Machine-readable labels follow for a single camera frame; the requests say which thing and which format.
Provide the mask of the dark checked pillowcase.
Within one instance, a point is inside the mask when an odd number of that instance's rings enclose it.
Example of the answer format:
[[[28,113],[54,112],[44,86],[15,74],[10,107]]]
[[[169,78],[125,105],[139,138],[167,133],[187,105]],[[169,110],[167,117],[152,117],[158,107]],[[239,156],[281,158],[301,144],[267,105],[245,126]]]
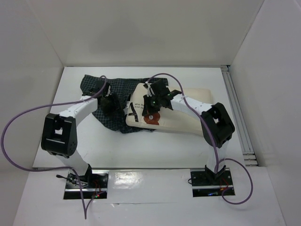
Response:
[[[93,116],[106,128],[112,131],[119,131],[123,134],[134,133],[138,131],[155,131],[155,129],[144,129],[131,127],[126,124],[126,114],[124,108],[127,101],[130,100],[135,88],[139,83],[145,83],[149,78],[138,79],[107,79],[107,85],[110,85],[110,94],[107,88],[104,88],[102,96],[98,99],[100,107],[92,112]],[[85,75],[81,81],[80,89],[82,94],[92,94],[98,92],[104,84],[104,79]]]

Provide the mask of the cream pillow with bear print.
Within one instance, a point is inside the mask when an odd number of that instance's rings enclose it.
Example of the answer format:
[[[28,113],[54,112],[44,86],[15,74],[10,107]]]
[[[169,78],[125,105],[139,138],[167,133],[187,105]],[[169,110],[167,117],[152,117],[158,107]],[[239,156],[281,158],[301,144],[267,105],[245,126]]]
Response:
[[[130,100],[127,101],[124,111],[127,114],[126,124],[128,126],[203,135],[200,120],[180,111],[172,111],[162,107],[154,115],[142,116],[143,96],[146,94],[147,89],[143,86],[143,83],[139,83],[132,93]]]

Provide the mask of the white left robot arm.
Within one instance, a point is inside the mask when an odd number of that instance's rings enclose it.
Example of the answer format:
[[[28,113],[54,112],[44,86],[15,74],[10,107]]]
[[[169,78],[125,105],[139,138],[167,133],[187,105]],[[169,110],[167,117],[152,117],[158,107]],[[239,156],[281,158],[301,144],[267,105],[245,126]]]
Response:
[[[75,169],[78,174],[77,184],[87,188],[97,176],[77,150],[77,126],[97,110],[106,117],[112,117],[119,109],[120,104],[111,91],[111,85],[100,79],[94,88],[82,94],[78,103],[58,114],[49,113],[45,117],[41,148],[56,156],[65,166]]]

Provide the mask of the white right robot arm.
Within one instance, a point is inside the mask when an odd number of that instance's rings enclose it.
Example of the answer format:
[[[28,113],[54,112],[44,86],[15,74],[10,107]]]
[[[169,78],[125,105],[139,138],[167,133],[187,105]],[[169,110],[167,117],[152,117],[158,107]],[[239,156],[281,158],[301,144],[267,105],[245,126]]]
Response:
[[[160,79],[143,85],[147,94],[143,96],[144,109],[142,116],[157,113],[166,108],[182,112],[200,120],[203,138],[213,148],[205,165],[205,179],[217,184],[225,172],[224,163],[226,146],[235,132],[235,126],[223,104],[207,104],[185,95],[183,88],[172,90]]]

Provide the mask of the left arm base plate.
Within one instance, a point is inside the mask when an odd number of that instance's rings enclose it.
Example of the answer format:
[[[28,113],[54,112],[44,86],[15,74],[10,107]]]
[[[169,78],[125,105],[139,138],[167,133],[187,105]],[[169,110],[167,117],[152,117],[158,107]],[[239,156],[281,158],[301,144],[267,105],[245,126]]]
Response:
[[[80,200],[79,182],[74,174],[69,173],[66,179],[64,189],[64,200]],[[89,182],[81,181],[82,193],[84,200],[88,199],[107,199],[108,188],[108,173],[93,174],[92,179]]]

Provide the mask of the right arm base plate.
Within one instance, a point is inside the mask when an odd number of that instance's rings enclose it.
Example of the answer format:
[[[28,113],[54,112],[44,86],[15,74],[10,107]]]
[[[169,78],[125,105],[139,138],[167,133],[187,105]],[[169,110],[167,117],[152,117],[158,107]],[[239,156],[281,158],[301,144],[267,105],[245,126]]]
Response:
[[[209,178],[204,169],[192,169],[190,171],[190,179],[188,179],[187,182],[192,186],[193,197],[221,196],[222,192],[224,192],[225,196],[235,195],[232,175],[229,168],[226,168],[215,180]]]

